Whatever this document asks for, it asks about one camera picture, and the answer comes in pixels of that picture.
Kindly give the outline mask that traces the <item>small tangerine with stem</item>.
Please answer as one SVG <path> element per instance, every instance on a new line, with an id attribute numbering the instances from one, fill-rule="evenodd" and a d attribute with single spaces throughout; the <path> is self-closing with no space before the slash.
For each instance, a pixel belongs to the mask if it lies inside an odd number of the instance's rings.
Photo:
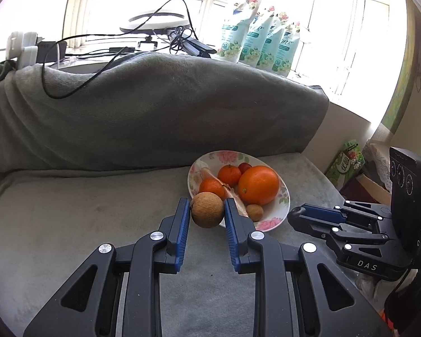
<path id="1" fill-rule="evenodd" d="M 217 174 L 217 178 L 230 187 L 235 187 L 241 176 L 240 169 L 231 164 L 221 167 Z"/>

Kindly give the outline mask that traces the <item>brown longan fruit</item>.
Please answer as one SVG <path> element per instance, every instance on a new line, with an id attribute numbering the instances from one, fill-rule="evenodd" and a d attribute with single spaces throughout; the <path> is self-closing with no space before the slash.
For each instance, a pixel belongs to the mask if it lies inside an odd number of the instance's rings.
<path id="1" fill-rule="evenodd" d="M 264 209 L 261 205 L 251 204 L 246 206 L 246 212 L 252 221 L 261 221 L 264 216 Z"/>

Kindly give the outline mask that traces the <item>floral white plate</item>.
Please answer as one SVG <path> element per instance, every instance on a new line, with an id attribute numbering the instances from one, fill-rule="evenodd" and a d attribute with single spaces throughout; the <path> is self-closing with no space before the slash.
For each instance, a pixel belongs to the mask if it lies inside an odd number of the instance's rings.
<path id="1" fill-rule="evenodd" d="M 187 183 L 191 197 L 212 192 L 222 199 L 233 199 L 239 213 L 251 218 L 258 231 L 276 229 L 290 210 L 290 193 L 279 174 L 242 152 L 201 155 L 191 165 Z"/>

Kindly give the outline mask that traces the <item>white window frame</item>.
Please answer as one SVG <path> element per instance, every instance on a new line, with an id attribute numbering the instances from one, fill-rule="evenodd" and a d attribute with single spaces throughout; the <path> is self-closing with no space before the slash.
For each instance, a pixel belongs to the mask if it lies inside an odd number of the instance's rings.
<path id="1" fill-rule="evenodd" d="M 89 33 L 118 33 L 132 16 L 163 7 L 189 13 L 207 44 L 238 0 L 67 0 L 63 35 L 82 45 Z M 300 31 L 290 74 L 337 96 L 389 95 L 405 50 L 405 0 L 260 0 Z"/>

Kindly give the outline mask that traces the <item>peeled pomelo segment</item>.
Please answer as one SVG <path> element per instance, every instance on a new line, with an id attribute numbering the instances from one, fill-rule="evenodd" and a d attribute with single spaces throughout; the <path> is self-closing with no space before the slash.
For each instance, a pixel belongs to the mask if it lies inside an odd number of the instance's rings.
<path id="1" fill-rule="evenodd" d="M 224 183 L 214 174 L 212 174 L 211 170 L 208 167 L 203 167 L 201 169 L 201 184 L 200 184 L 200 192 L 204 192 L 206 185 L 209 183 L 212 185 L 215 190 L 212 192 L 211 190 L 207 190 L 208 192 L 215 193 L 216 195 L 220 196 L 222 200 L 225 199 L 233 199 L 236 203 L 236 208 L 240 215 L 248 217 L 248 212 L 246 211 L 246 206 L 243 204 L 242 200 L 238 197 L 235 190 L 232 189 L 228 184 Z"/>

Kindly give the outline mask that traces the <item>grey blanket backrest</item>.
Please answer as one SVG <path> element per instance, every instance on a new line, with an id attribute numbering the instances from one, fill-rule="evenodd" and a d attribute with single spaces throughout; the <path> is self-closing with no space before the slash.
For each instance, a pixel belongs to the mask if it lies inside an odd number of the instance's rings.
<path id="1" fill-rule="evenodd" d="M 0 174 L 180 167 L 218 150 L 301 152 L 328 105 L 320 90 L 213 59 L 146 53 L 97 77 L 33 65 L 0 81 Z"/>

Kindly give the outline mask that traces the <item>floral refill pouch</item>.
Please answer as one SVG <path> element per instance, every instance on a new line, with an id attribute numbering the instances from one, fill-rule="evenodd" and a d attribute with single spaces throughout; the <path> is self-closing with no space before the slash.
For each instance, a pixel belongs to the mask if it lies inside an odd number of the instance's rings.
<path id="1" fill-rule="evenodd" d="M 221 39 L 216 59 L 237 63 L 242 51 L 249 25 L 258 13 L 259 0 L 242 0 L 233 4 L 230 15 L 221 26 Z"/>
<path id="2" fill-rule="evenodd" d="M 256 68 L 264 71 L 270 71 L 274 64 L 274 57 L 278 51 L 279 44 L 287 29 L 288 15 L 281 12 L 276 15 L 274 28 L 267 34 L 265 43 L 262 47 L 260 58 Z"/>
<path id="3" fill-rule="evenodd" d="M 256 67 L 260 58 L 262 47 L 274 21 L 274 7 L 266 8 L 250 24 L 246 35 L 239 61 L 245 65 Z"/>
<path id="4" fill-rule="evenodd" d="M 297 46 L 299 45 L 299 40 L 299 22 L 289 24 L 284 31 L 284 35 L 278 46 L 278 51 L 275 54 L 272 72 L 283 77 L 288 76 L 294 61 Z"/>

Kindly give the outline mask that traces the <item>brown round fruit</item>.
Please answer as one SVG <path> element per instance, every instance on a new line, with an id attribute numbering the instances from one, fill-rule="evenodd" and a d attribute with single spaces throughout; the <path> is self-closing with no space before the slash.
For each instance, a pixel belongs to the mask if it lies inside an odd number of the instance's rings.
<path id="1" fill-rule="evenodd" d="M 191 201 L 191 216 L 197 226 L 216 227 L 223 220 L 222 199 L 212 192 L 201 192 Z"/>

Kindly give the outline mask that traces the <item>large orange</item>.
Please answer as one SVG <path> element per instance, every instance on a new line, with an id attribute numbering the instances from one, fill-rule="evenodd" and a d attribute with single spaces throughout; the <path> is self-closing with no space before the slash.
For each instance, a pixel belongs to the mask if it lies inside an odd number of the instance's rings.
<path id="1" fill-rule="evenodd" d="M 254 166 L 239 179 L 238 196 L 247 205 L 266 205 L 274 200 L 280 188 L 278 174 L 267 166 Z"/>

